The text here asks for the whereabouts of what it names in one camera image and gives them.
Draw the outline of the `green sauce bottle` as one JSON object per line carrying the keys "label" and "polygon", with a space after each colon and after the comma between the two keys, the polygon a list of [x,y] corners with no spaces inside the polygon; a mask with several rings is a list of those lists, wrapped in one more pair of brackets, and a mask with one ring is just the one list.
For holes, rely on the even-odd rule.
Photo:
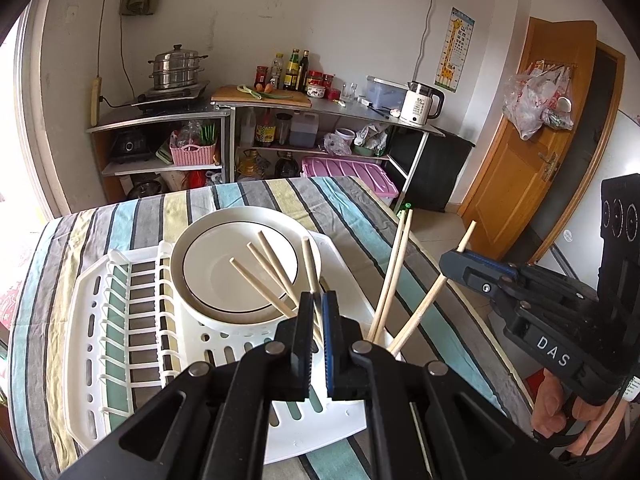
{"label": "green sauce bottle", "polygon": [[283,79],[283,89],[288,91],[295,91],[297,88],[297,79],[299,72],[299,50],[294,49],[290,58],[288,59],[288,65],[286,66],[285,75]]}

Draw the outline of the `induction cooktop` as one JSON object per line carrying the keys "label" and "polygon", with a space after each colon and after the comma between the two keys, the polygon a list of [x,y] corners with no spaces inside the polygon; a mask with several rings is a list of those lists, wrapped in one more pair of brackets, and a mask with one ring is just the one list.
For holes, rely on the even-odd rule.
{"label": "induction cooktop", "polygon": [[130,107],[138,108],[146,112],[156,108],[176,107],[186,105],[199,99],[209,84],[209,80],[191,84],[190,86],[173,89],[150,89],[139,94],[134,102],[129,103]]}

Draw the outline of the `metal kitchen shelf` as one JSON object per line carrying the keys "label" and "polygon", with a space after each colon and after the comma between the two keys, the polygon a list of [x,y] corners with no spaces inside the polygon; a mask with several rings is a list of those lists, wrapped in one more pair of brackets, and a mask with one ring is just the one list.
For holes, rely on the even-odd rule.
{"label": "metal kitchen shelf", "polygon": [[[218,170],[226,182],[241,173],[236,154],[242,150],[273,150],[288,153],[328,154],[355,157],[360,136],[342,131],[343,119],[387,127],[412,129],[422,133],[411,166],[403,170],[387,148],[369,148],[367,158],[390,162],[405,179],[398,198],[403,200],[431,136],[445,133],[426,124],[413,125],[395,118],[388,110],[375,110],[357,102],[310,99],[311,108],[244,103],[213,103],[197,99],[186,105],[155,110],[139,110],[123,105],[99,119],[88,133],[103,177],[158,174],[162,171]],[[170,147],[186,144],[216,145],[218,165],[176,166]]]}

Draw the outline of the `wooden chopstick eight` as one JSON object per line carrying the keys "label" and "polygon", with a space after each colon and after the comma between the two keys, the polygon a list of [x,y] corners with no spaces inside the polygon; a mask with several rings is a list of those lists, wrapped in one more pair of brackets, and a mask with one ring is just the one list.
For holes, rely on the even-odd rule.
{"label": "wooden chopstick eight", "polygon": [[388,259],[388,265],[384,276],[383,286],[380,292],[380,296],[378,296],[378,303],[376,304],[373,320],[371,326],[369,328],[367,334],[367,341],[373,342],[375,340],[375,334],[378,330],[378,323],[380,322],[380,318],[382,316],[382,310],[386,301],[386,297],[388,294],[388,290],[390,289],[390,281],[392,280],[392,274],[395,267],[396,258],[399,252],[399,246],[401,242],[402,233],[405,229],[406,223],[406,211],[402,210],[398,217],[398,226],[395,234],[392,250],[390,251],[390,258]]}

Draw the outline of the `wooden chopstick seven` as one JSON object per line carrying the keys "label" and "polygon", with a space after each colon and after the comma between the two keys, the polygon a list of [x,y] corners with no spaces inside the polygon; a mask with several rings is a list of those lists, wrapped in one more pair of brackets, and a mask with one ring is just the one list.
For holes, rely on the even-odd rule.
{"label": "wooden chopstick seven", "polygon": [[390,306],[392,305],[397,283],[399,281],[399,275],[401,274],[402,266],[404,265],[405,253],[408,245],[408,240],[411,232],[412,218],[413,218],[413,210],[410,209],[406,212],[406,223],[405,229],[402,233],[401,242],[399,246],[399,252],[396,258],[395,267],[392,274],[392,280],[390,281],[390,289],[388,290],[388,294],[386,297],[386,301],[382,310],[382,316],[380,318],[380,322],[378,323],[378,330],[375,334],[375,340],[373,341],[375,344],[381,340],[385,332],[385,324],[388,317],[388,312],[390,312]]}

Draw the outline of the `wooden chopstick five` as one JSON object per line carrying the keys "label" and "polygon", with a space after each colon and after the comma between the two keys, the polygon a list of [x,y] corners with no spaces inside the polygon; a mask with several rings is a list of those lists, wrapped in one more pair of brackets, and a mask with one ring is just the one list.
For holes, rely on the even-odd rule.
{"label": "wooden chopstick five", "polygon": [[264,250],[269,260],[269,263],[271,264],[274,272],[276,272],[280,283],[282,284],[283,288],[288,294],[288,298],[290,298],[293,301],[293,304],[295,304],[296,307],[298,307],[299,300],[296,296],[295,290],[293,288],[293,284],[288,278],[288,274],[286,274],[285,270],[283,269],[283,266],[280,263],[280,259],[278,258],[277,254],[273,251],[269,243],[269,240],[267,240],[267,237],[262,231],[258,232],[258,238],[259,238],[260,244],[262,245],[262,249]]}

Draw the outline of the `striped tablecloth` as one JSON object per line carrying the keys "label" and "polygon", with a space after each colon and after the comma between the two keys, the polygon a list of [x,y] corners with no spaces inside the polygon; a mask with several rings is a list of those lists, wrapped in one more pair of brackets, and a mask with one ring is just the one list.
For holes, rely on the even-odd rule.
{"label": "striped tablecloth", "polygon": [[[56,479],[194,361],[224,365],[266,343],[285,316],[230,263],[292,312],[250,248],[272,251],[299,296],[309,278],[366,336],[400,220],[355,178],[228,183],[81,211],[47,224],[32,254],[11,334],[10,411],[18,456]],[[363,402],[337,403],[314,349],[310,397],[274,402],[264,479],[371,479]],[[401,349],[439,359],[528,434],[533,402],[469,303],[447,284]]]}

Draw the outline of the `wooden chopstick six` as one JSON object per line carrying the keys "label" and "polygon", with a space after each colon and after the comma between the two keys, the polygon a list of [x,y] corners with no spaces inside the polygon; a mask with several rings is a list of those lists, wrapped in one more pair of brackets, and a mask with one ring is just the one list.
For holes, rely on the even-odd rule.
{"label": "wooden chopstick six", "polygon": [[458,246],[465,232],[454,214],[418,210],[413,215],[404,260],[386,328],[395,342],[404,336],[400,352],[420,364],[430,359],[450,361],[464,352],[456,323],[446,307],[466,310],[464,300],[439,270],[439,257]]}

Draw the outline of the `wooden chopstick one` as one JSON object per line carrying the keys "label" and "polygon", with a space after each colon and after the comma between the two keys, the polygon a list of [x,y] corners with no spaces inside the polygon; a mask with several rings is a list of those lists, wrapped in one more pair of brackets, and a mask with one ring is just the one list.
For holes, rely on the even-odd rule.
{"label": "wooden chopstick one", "polygon": [[231,258],[229,263],[232,268],[238,272],[250,286],[252,286],[256,292],[265,300],[268,300],[270,304],[276,308],[281,314],[287,318],[294,318],[294,311],[283,302],[274,292],[272,292],[263,282],[259,281],[254,274],[251,274],[245,266],[242,266],[238,260]]}

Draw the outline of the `wooden chopstick three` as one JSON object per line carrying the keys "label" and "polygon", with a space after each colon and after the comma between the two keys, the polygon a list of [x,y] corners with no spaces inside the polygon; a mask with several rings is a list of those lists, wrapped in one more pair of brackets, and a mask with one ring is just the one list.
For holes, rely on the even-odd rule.
{"label": "wooden chopstick three", "polygon": [[314,253],[312,252],[310,239],[308,237],[302,238],[302,247],[309,290],[312,297],[312,303],[314,304],[314,338],[317,339],[319,344],[322,344],[322,321],[319,307],[320,284],[316,264],[314,263]]}

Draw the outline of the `power strip on wall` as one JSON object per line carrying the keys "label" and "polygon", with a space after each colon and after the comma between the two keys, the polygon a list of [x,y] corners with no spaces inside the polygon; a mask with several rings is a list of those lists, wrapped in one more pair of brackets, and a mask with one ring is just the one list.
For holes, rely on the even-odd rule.
{"label": "power strip on wall", "polygon": [[101,99],[102,78],[93,78],[90,93],[90,126],[95,127],[100,119],[100,99]]}

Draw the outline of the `pink plastic basket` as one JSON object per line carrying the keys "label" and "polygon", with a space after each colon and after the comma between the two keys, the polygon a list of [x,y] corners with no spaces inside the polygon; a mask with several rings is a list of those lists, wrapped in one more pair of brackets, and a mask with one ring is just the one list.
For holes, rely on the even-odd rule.
{"label": "pink plastic basket", "polygon": [[170,154],[176,166],[218,165],[219,156],[216,145],[186,144],[181,148],[171,146]]}

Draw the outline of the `large white bowl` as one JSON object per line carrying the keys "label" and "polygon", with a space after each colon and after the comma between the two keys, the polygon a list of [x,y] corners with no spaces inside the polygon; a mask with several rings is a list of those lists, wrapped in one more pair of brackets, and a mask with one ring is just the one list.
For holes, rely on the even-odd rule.
{"label": "large white bowl", "polygon": [[306,259],[321,273],[310,232],[258,206],[214,211],[179,235],[169,259],[183,307],[213,330],[250,336],[296,315],[309,289]]}

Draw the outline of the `stainless steel steamer pot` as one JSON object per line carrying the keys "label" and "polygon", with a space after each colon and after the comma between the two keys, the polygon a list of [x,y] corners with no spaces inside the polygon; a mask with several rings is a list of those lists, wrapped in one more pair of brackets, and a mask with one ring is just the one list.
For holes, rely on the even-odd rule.
{"label": "stainless steel steamer pot", "polygon": [[197,84],[198,74],[203,70],[201,60],[206,58],[206,54],[199,54],[197,50],[183,49],[182,44],[158,54],[148,61],[152,66],[150,78],[154,89],[172,90]]}

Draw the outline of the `wooden chopstick nine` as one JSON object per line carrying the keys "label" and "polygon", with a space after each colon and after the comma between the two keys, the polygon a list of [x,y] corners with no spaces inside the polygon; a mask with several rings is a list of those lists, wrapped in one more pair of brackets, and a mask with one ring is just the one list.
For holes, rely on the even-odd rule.
{"label": "wooden chopstick nine", "polygon": [[253,255],[253,257],[257,260],[260,266],[268,273],[270,278],[273,279],[278,285],[280,285],[284,291],[286,292],[286,296],[293,301],[295,307],[299,306],[299,301],[295,298],[293,285],[288,281],[288,277],[284,278],[280,277],[280,274],[277,272],[277,269],[270,263],[270,261],[257,249],[257,247],[252,243],[248,242],[246,247]]}

